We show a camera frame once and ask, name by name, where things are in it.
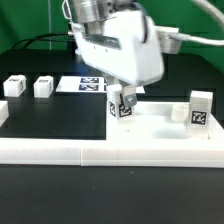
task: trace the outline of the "white plastic housing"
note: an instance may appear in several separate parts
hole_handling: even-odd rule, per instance
[[[19,97],[26,89],[26,77],[24,75],[12,75],[4,83],[4,95],[7,97]]]
[[[0,101],[0,127],[3,125],[3,123],[8,117],[9,117],[8,102]]]
[[[164,65],[153,20],[147,17],[144,40],[143,14],[140,11],[114,13],[106,20],[103,36],[119,40],[120,49],[89,42],[83,25],[72,24],[73,33],[86,64],[133,86],[143,86],[162,78]]]
[[[54,89],[52,76],[40,76],[33,84],[35,98],[48,98]]]
[[[211,92],[192,91],[187,122],[187,136],[189,138],[208,139],[212,99],[213,93]]]

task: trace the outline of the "white platform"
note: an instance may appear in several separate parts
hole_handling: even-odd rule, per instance
[[[106,141],[0,139],[2,164],[224,167],[224,130],[211,117],[208,140],[186,139],[173,103],[138,102],[135,118],[107,117]]]

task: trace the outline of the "metal part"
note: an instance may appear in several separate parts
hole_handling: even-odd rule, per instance
[[[178,54],[182,44],[181,40],[174,40],[170,37],[172,34],[178,34],[178,28],[156,26],[157,36],[159,38],[162,53]]]
[[[73,20],[74,15],[78,23],[102,21],[109,17],[110,1],[105,0],[68,0]]]
[[[133,107],[137,104],[136,87],[123,81],[119,81],[122,86],[122,97],[125,107]]]
[[[115,78],[105,72],[102,72],[102,76],[106,80],[108,86],[119,84],[119,80],[117,78]]]
[[[114,37],[86,34],[86,40],[100,46],[121,50],[119,39]]]

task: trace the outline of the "white cube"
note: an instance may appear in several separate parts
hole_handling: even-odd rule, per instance
[[[208,124],[213,93],[192,91],[189,104],[187,137],[208,139]]]
[[[9,117],[8,102],[0,101],[0,127],[8,117]]]
[[[33,85],[35,98],[48,98],[54,89],[52,76],[40,76]]]
[[[116,119],[131,117],[134,115],[134,107],[125,107],[122,100],[122,86],[120,84],[107,86],[107,101],[110,116]]]
[[[26,77],[24,75],[12,75],[4,83],[4,95],[7,97],[19,97],[26,89]]]

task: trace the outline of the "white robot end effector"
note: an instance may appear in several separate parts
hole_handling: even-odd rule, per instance
[[[224,16],[206,0],[192,0],[224,26]],[[137,103],[136,87],[159,81],[161,53],[177,54],[182,41],[223,46],[224,41],[179,34],[178,28],[157,27],[134,0],[64,0],[84,62],[102,71],[109,85],[120,83],[126,107]]]

